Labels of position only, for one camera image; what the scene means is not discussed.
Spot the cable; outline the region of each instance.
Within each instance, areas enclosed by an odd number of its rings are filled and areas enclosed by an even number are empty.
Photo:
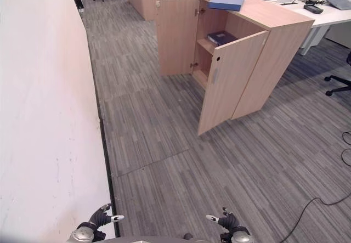
[[[350,131],[350,132],[343,132],[343,133],[342,133],[342,139],[343,139],[343,141],[344,141],[345,143],[351,145],[351,144],[348,143],[348,142],[345,140],[345,138],[344,138],[344,136],[345,136],[346,134],[351,135],[351,131]],[[344,159],[344,153],[345,153],[346,151],[348,151],[348,150],[351,150],[351,149],[344,149],[344,150],[342,151],[342,153],[341,153],[341,160],[342,160],[347,166],[350,166],[350,167],[351,167],[351,165],[348,164],[348,163],[346,163],[346,161],[345,161],[345,159]],[[283,243],[285,240],[287,240],[287,239],[291,236],[291,234],[292,234],[292,233],[294,232],[294,230],[296,229],[298,223],[300,222],[303,213],[305,212],[306,208],[310,205],[310,203],[312,203],[313,201],[315,201],[315,200],[318,199],[318,200],[321,201],[321,203],[322,203],[323,205],[325,205],[325,206],[333,206],[333,205],[336,205],[336,204],[338,204],[338,203],[344,201],[345,199],[349,198],[350,196],[351,196],[351,193],[349,193],[347,196],[345,196],[345,197],[341,198],[340,200],[338,200],[338,201],[336,201],[336,202],[333,202],[333,203],[326,203],[326,202],[324,202],[320,197],[315,197],[315,198],[311,199],[311,200],[305,205],[305,207],[303,208],[303,210],[302,210],[302,212],[301,212],[301,214],[300,214],[300,217],[298,218],[298,220],[297,220],[297,222],[295,223],[294,227],[291,229],[291,231],[289,232],[289,234],[288,234],[283,240],[280,241],[280,243]]]
[[[344,142],[346,142],[348,145],[351,145],[351,143],[349,143],[345,140],[346,135],[350,135],[350,138],[351,138],[351,132],[343,132],[342,133],[342,139],[344,140]]]
[[[294,4],[295,1],[305,2],[306,0],[293,0],[292,3]]]
[[[342,151],[342,153],[341,153],[341,160],[342,160],[347,166],[351,167],[351,165],[350,165],[349,163],[347,163],[347,162],[345,161],[345,159],[344,159],[344,153],[345,153],[346,151],[351,151],[351,149],[345,149],[345,150]]]

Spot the blue binder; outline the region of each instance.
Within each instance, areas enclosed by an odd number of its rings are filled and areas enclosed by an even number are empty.
[[[211,9],[240,11],[245,0],[210,0],[208,7]]]

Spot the cabinet door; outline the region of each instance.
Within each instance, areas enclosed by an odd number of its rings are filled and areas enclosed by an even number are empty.
[[[232,117],[268,33],[263,31],[215,48],[199,135]]]
[[[199,0],[154,0],[161,75],[192,73]]]

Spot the power cord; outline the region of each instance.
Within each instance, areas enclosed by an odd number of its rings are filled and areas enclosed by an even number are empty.
[[[350,131],[350,132],[343,132],[343,133],[342,133],[342,139],[343,139],[343,141],[344,141],[345,143],[347,143],[348,145],[351,145],[351,143],[349,143],[349,142],[346,141],[346,139],[345,139],[345,136],[347,136],[347,135],[349,135],[349,136],[351,137],[351,131]],[[349,163],[347,163],[347,162],[345,161],[345,159],[344,159],[344,154],[345,154],[345,152],[346,152],[346,151],[349,151],[349,150],[351,150],[351,149],[344,149],[344,150],[342,151],[342,153],[341,153],[341,160],[342,160],[347,166],[350,166],[350,167],[351,167],[351,165],[350,165]],[[298,223],[300,222],[300,220],[301,220],[301,218],[302,218],[302,215],[303,215],[303,213],[305,212],[306,208],[307,208],[313,201],[319,200],[319,201],[321,201],[321,203],[322,203],[323,205],[325,205],[325,206],[333,206],[333,205],[336,205],[336,204],[338,204],[338,203],[344,201],[345,199],[349,198],[350,196],[351,196],[351,193],[349,193],[347,196],[345,196],[345,197],[341,198],[340,200],[338,200],[338,201],[336,201],[336,202],[333,202],[333,203],[326,203],[326,202],[324,202],[323,199],[321,199],[320,197],[315,197],[315,198],[311,199],[311,200],[305,205],[305,207],[303,208],[303,210],[302,210],[302,212],[301,212],[301,214],[300,214],[300,217],[298,218],[298,220],[297,220],[297,222],[295,223],[294,227],[291,229],[291,231],[289,232],[289,234],[288,234],[280,243],[283,243],[285,240],[287,240],[287,239],[291,236],[291,234],[292,234],[292,233],[294,232],[294,230],[296,229]]]
[[[287,4],[296,4],[295,3],[296,1],[300,1],[305,4],[312,4],[312,5],[325,4],[325,0],[293,0],[292,3],[287,3]]]

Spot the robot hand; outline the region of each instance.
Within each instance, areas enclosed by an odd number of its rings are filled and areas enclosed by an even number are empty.
[[[89,222],[81,223],[78,228],[72,232],[66,243],[90,243],[104,240],[106,234],[98,231],[99,227],[111,222],[118,222],[124,219],[124,216],[108,216],[106,211],[111,208],[111,204],[103,205],[90,217]]]
[[[99,208],[95,213],[93,213],[92,217],[89,219],[89,223],[95,225],[97,229],[111,222],[118,222],[124,219],[124,216],[108,216],[106,211],[111,208],[111,204],[103,205]]]
[[[247,228],[241,227],[237,218],[233,215],[233,213],[228,212],[226,207],[223,207],[223,214],[225,217],[215,217],[212,215],[207,215],[206,218],[213,222],[218,223],[225,229],[227,229],[228,233],[223,233],[220,235],[220,240],[222,243],[253,243],[253,238],[248,232]]]

